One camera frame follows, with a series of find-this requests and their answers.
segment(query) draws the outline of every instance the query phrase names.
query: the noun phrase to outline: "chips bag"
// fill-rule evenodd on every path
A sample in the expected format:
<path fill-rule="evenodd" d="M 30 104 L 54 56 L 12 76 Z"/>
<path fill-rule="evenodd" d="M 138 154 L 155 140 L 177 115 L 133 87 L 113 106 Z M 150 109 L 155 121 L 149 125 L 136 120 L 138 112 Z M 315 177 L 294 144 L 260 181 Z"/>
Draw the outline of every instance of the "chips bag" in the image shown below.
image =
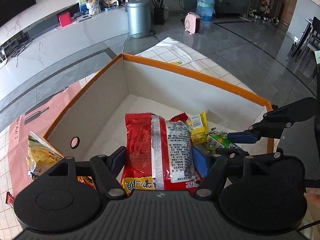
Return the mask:
<path fill-rule="evenodd" d="M 28 175 L 32 180 L 36 180 L 41 174 L 64 158 L 33 132 L 30 132 L 28 136 L 28 155 Z M 94 187 L 90 177 L 78 177 L 78 181 Z"/>
<path fill-rule="evenodd" d="M 127 161 L 121 184 L 127 193 L 134 189 L 195 191 L 199 178 L 190 131 L 178 119 L 168 121 L 151 113 L 125 115 Z"/>

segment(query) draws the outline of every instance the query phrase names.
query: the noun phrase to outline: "snack bag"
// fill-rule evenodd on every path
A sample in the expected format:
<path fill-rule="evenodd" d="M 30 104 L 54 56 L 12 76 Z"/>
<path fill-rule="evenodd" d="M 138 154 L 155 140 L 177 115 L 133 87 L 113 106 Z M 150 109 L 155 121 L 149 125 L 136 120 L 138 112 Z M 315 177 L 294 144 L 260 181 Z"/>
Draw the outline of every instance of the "snack bag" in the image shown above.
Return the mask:
<path fill-rule="evenodd" d="M 28 155 L 28 175 L 32 180 L 36 180 L 41 174 L 63 159 L 61 154 L 57 153 L 33 132 L 28 135 Z M 78 177 L 78 181 L 94 187 L 90 177 Z"/>
<path fill-rule="evenodd" d="M 192 129 L 191 140 L 193 145 L 207 141 L 208 124 L 205 112 L 189 117 L 187 119 L 187 124 L 190 125 Z"/>
<path fill-rule="evenodd" d="M 207 142 L 210 144 L 215 154 L 215 149 L 217 148 L 236 148 L 240 147 L 227 138 L 227 133 L 218 133 L 217 131 L 210 131 L 207 133 Z"/>
<path fill-rule="evenodd" d="M 151 113 L 126 114 L 127 162 L 121 184 L 134 189 L 190 190 L 199 183 L 192 161 L 190 131 Z"/>

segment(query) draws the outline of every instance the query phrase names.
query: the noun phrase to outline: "red snack bag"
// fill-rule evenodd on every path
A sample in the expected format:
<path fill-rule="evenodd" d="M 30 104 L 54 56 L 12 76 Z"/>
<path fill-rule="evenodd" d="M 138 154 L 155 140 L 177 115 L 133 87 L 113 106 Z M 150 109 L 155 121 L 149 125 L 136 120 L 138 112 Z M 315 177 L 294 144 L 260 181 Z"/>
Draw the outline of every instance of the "red snack bag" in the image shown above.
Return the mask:
<path fill-rule="evenodd" d="M 190 132 L 185 122 L 151 113 L 126 114 L 127 162 L 121 184 L 133 189 L 189 190 L 199 183 L 192 161 Z"/>
<path fill-rule="evenodd" d="M 7 197 L 5 199 L 5 203 L 10 205 L 13 208 L 13 202 L 14 202 L 14 197 L 11 195 L 11 193 L 8 191 L 7 192 Z"/>
<path fill-rule="evenodd" d="M 175 117 L 172 117 L 170 119 L 170 122 L 179 122 L 179 121 L 183 121 L 186 122 L 188 120 L 189 116 L 187 116 L 186 113 L 182 113 L 182 114 L 178 114 Z"/>

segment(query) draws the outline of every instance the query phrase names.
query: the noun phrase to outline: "trash can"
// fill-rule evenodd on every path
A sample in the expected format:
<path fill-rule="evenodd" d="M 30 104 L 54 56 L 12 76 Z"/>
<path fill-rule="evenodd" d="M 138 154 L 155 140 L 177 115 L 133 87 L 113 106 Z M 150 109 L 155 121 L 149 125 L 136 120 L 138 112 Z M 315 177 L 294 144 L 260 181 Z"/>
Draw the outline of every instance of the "trash can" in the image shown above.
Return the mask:
<path fill-rule="evenodd" d="M 128 12 L 129 35 L 149 33 L 151 31 L 151 15 L 149 0 L 131 0 L 126 4 Z"/>

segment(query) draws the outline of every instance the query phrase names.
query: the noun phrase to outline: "door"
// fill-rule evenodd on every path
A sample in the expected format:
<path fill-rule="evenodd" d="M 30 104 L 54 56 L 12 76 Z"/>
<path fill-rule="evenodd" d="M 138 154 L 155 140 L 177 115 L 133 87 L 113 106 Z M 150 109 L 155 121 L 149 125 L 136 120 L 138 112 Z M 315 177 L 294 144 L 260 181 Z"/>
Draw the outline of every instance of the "door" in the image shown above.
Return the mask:
<path fill-rule="evenodd" d="M 290 25 L 296 4 L 297 0 L 283 0 L 282 11 L 279 19 L 287 28 Z"/>

